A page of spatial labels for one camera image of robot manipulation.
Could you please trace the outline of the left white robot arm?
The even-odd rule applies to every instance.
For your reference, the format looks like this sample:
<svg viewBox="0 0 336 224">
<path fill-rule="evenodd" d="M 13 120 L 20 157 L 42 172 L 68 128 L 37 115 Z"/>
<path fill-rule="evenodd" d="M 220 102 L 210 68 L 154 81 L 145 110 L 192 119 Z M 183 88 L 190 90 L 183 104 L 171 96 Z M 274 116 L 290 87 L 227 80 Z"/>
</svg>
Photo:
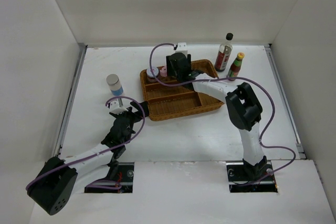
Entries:
<svg viewBox="0 0 336 224">
<path fill-rule="evenodd" d="M 110 115 L 114 122 L 101 143 L 77 156 L 50 158 L 26 186 L 27 195 L 49 215 L 60 212 L 78 191 L 112 192 L 122 188 L 118 158 L 139 134 L 134 125 L 149 116 L 148 102 L 131 100 L 130 107 Z"/>
</svg>

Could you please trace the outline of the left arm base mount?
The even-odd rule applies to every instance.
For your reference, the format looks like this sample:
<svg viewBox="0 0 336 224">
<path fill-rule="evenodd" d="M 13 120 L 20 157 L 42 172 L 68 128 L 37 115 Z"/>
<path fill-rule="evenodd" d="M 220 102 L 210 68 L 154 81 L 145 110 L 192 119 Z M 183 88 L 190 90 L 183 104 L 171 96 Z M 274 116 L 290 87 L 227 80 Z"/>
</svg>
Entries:
<svg viewBox="0 0 336 224">
<path fill-rule="evenodd" d="M 95 179 L 91 186 L 84 188 L 86 194 L 127 194 L 133 192 L 134 162 L 108 165 L 109 170 L 103 177 Z"/>
</svg>

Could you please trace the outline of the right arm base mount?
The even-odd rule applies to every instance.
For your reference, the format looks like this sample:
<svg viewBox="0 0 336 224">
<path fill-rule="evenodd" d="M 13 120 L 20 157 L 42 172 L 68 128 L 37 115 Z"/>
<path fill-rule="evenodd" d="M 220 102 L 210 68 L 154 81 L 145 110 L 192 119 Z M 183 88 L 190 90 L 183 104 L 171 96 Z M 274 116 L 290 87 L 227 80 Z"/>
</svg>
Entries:
<svg viewBox="0 0 336 224">
<path fill-rule="evenodd" d="M 264 156 L 251 166 L 246 161 L 226 163 L 229 191 L 231 193 L 277 193 L 271 161 Z"/>
</svg>

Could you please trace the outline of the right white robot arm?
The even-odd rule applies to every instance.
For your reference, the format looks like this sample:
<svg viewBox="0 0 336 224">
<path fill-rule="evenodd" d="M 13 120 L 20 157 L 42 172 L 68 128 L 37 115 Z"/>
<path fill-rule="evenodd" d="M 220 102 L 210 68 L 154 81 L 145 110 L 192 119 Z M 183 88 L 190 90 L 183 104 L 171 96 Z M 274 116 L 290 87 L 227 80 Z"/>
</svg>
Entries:
<svg viewBox="0 0 336 224">
<path fill-rule="evenodd" d="M 243 82 L 233 85 L 205 72 L 193 69 L 191 56 L 181 52 L 166 57 L 167 75 L 183 83 L 185 88 L 206 94 L 224 102 L 231 123 L 239 129 L 243 145 L 244 175 L 257 179 L 266 165 L 267 159 L 259 143 L 259 122 L 262 106 L 252 87 Z"/>
</svg>

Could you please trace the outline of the pink lid spice shaker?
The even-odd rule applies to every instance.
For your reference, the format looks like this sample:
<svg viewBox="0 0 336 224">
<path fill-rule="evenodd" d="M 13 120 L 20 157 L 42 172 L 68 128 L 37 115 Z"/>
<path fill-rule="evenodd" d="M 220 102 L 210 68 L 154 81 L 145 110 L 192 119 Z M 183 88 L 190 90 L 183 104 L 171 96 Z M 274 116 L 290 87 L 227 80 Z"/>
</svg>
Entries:
<svg viewBox="0 0 336 224">
<path fill-rule="evenodd" d="M 167 77 L 167 68 L 166 68 L 166 66 L 163 66 L 163 67 L 160 68 L 160 76 L 162 78 L 166 78 Z"/>
</svg>

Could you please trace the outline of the sauce jar white lid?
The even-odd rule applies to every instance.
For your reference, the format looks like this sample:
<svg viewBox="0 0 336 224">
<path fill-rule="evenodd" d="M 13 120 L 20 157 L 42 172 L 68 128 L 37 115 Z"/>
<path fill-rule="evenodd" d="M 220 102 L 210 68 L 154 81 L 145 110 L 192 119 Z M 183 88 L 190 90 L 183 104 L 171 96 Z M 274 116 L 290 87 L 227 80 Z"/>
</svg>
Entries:
<svg viewBox="0 0 336 224">
<path fill-rule="evenodd" d="M 149 83 L 155 83 L 157 82 L 158 76 L 159 76 L 159 69 L 157 67 L 148 67 L 146 70 L 146 78 Z"/>
</svg>

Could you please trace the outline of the red sauce bottle green label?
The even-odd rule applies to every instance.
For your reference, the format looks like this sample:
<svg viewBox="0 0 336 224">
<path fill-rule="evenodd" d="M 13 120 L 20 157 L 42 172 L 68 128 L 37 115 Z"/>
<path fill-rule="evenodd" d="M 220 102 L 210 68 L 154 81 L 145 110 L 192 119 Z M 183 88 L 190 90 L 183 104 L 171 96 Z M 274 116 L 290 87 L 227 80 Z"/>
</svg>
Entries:
<svg viewBox="0 0 336 224">
<path fill-rule="evenodd" d="M 244 57 L 245 57 L 245 54 L 243 52 L 239 52 L 237 54 L 226 76 L 226 78 L 229 81 L 234 81 L 235 78 L 238 76 Z"/>
</svg>

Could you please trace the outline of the sago jar blue label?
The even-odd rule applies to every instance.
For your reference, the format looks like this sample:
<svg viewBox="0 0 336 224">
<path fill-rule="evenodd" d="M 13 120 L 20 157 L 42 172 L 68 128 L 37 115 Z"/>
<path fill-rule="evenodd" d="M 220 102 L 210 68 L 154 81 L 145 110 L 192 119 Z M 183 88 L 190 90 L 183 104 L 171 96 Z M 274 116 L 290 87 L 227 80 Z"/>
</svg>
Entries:
<svg viewBox="0 0 336 224">
<path fill-rule="evenodd" d="M 120 79 L 116 74 L 110 74 L 106 77 L 106 82 L 113 96 L 123 95 L 123 87 L 121 85 Z"/>
</svg>

